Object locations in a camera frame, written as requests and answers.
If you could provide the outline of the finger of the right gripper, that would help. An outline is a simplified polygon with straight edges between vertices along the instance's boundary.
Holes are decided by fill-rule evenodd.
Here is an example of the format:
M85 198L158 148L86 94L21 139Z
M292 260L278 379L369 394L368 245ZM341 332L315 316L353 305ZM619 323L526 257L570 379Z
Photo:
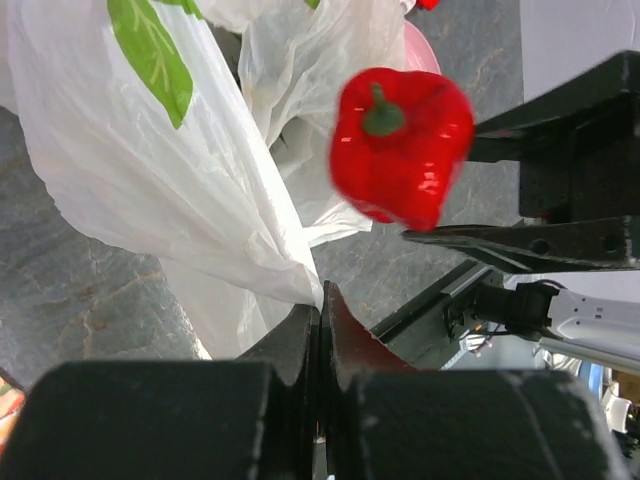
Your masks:
M462 225L405 231L410 242L452 249L508 274L637 270L639 218L564 224Z
M519 161L639 95L639 53L625 50L476 126L468 160Z

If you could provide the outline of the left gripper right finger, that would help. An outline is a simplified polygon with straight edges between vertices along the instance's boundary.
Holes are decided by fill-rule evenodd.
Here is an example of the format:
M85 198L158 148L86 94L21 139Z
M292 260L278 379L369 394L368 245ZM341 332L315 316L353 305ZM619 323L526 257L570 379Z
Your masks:
M548 370L418 370L324 286L326 451L338 479L621 479L587 387Z

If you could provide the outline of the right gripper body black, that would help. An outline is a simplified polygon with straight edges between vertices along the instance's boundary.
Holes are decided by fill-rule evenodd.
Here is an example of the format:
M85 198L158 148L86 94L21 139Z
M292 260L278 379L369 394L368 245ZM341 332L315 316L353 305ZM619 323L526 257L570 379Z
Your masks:
M519 214L561 224L639 214L639 131L576 130L520 162Z

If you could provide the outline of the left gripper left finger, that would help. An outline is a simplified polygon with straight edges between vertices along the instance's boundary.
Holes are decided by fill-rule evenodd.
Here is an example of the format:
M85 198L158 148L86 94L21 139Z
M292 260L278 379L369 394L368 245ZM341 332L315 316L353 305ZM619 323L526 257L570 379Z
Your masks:
M320 315L296 306L235 360L82 361L27 394L5 479L308 479Z

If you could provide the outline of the red fake bell pepper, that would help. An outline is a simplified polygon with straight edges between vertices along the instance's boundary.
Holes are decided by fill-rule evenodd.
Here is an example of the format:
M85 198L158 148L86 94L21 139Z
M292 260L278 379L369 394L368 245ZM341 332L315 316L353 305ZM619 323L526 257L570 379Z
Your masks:
M341 93L329 148L335 189L379 223L427 232L474 137L470 101L450 79L376 67Z

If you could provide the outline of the white plastic bag fruit print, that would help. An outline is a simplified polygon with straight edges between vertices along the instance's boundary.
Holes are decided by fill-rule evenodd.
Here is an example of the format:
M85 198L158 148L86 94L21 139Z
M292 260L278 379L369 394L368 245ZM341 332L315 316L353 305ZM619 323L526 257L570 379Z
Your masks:
M157 257L236 357L320 306L314 246L372 223L331 186L343 84L405 64L399 1L5 1L1 102L63 218Z

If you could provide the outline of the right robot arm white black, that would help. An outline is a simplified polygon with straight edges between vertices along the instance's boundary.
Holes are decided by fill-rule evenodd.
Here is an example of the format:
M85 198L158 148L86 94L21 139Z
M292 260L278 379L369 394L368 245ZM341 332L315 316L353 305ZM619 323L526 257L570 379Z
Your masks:
M573 355L639 369L639 305L574 293L551 273L639 266L639 55L625 50L577 77L481 123L475 163L519 166L521 222L462 225L406 240L447 247L536 281L480 287L475 316L527 340L557 341Z

